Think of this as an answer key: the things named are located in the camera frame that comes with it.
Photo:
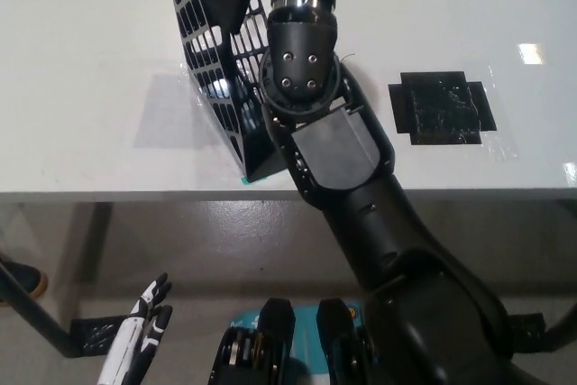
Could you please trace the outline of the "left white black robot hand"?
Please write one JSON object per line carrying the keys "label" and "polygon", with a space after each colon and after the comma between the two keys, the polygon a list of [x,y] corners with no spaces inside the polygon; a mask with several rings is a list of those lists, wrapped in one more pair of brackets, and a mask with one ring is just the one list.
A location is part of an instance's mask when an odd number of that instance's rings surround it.
{"label": "left white black robot hand", "polygon": [[171,287],[162,273],[143,291],[120,324],[97,384],[142,384],[172,316],[172,306],[162,305]]}

